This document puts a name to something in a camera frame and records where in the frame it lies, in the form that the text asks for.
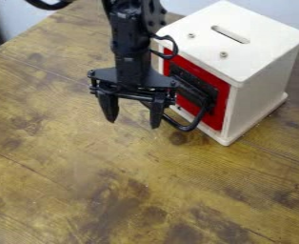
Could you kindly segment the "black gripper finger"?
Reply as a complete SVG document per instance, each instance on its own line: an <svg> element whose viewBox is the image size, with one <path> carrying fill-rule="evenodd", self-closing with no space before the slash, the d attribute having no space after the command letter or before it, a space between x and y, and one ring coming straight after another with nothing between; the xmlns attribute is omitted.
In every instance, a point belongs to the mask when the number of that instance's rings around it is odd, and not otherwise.
<svg viewBox="0 0 299 244"><path fill-rule="evenodd" d="M113 94L99 93L97 100L106 120L113 123L119 113L118 97Z"/></svg>
<svg viewBox="0 0 299 244"><path fill-rule="evenodd" d="M159 127L165 105L162 101L153 101L149 107L149 124L153 129Z"/></svg>

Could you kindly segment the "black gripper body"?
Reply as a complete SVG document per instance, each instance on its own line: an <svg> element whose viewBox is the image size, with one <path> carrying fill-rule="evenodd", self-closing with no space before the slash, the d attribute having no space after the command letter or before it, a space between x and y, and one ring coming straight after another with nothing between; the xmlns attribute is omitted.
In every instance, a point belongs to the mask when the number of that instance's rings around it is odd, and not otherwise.
<svg viewBox="0 0 299 244"><path fill-rule="evenodd" d="M166 60L177 55L174 39L169 35L155 34L166 25L165 13L109 12L106 16L115 66L89 71L91 94L95 98L99 93L106 93L118 99L147 103L162 101L169 107L175 102L177 83L150 65L153 54Z"/></svg>

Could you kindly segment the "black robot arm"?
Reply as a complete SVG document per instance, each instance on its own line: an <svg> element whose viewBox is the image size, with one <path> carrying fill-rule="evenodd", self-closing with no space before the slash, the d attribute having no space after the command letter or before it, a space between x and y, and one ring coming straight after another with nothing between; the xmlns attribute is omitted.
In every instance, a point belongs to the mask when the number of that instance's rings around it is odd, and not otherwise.
<svg viewBox="0 0 299 244"><path fill-rule="evenodd" d="M155 55L165 60L177 56L150 48L151 39L171 41L157 31L166 25L166 10L159 0L101 0L111 28L110 49L115 66L90 70L90 93L94 94L103 116L113 122L119 113L118 100L131 99L149 105L149 124L159 126L163 110L175 103L177 82L150 65Z"/></svg>

